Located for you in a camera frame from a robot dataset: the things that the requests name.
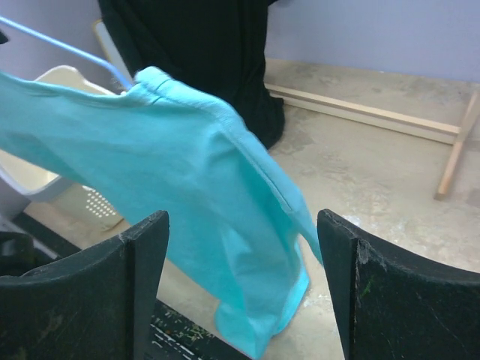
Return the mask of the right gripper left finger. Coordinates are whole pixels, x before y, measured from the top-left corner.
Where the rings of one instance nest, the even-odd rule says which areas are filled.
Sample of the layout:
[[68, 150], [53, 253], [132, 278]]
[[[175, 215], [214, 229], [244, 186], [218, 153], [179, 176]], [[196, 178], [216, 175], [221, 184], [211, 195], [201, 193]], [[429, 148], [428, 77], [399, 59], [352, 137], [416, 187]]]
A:
[[157, 211], [124, 232], [46, 265], [33, 239], [1, 234], [3, 359], [142, 359], [167, 252]]

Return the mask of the teal t shirt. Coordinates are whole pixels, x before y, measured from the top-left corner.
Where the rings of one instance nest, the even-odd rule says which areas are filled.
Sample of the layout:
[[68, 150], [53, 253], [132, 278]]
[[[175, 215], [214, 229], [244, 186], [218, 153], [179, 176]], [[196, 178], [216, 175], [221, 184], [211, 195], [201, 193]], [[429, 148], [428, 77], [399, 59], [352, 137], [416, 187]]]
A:
[[226, 102], [156, 67], [121, 95], [1, 75], [1, 148], [99, 191], [131, 224], [169, 214], [168, 259], [219, 300], [252, 359], [293, 318], [321, 254], [299, 188]]

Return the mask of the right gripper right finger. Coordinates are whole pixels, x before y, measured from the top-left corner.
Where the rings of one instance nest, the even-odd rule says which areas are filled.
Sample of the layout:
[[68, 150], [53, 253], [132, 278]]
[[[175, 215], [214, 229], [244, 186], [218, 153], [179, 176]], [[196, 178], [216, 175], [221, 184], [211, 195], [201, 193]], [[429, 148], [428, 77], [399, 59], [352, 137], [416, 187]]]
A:
[[345, 359], [479, 358], [479, 273], [419, 256], [329, 209], [317, 231]]

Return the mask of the light blue wire hanger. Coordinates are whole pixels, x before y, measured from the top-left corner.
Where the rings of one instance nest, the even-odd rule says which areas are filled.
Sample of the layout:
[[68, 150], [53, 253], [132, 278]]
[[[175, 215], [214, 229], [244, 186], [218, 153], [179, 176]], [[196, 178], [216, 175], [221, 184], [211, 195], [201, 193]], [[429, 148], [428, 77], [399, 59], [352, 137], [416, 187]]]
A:
[[127, 78], [120, 72], [119, 69], [117, 69], [113, 64], [109, 63], [108, 61], [96, 56], [92, 55], [89, 52], [83, 51], [81, 49], [78, 49], [74, 46], [71, 46], [67, 43], [64, 43], [60, 40], [57, 40], [53, 37], [47, 36], [43, 33], [40, 33], [39, 31], [35, 31], [32, 28], [29, 28], [27, 26], [24, 26], [22, 24], [19, 24], [18, 22], [14, 22], [11, 19], [8, 19], [4, 16], [1, 16], [1, 24], [5, 26], [9, 26], [13, 29], [16, 29], [24, 34], [27, 34], [29, 36], [32, 36], [33, 38], [37, 38], [41, 41], [47, 42], [48, 44], [52, 44], [55, 47], [58, 47], [60, 49], [63, 49], [69, 53], [73, 53], [76, 56], [79, 56], [80, 58], [86, 59], [90, 61], [91, 63], [94, 63], [98, 66], [101, 66], [102, 68], [108, 70], [113, 77], [123, 86], [124, 89], [129, 90], [133, 85], [130, 80], [127, 80]]

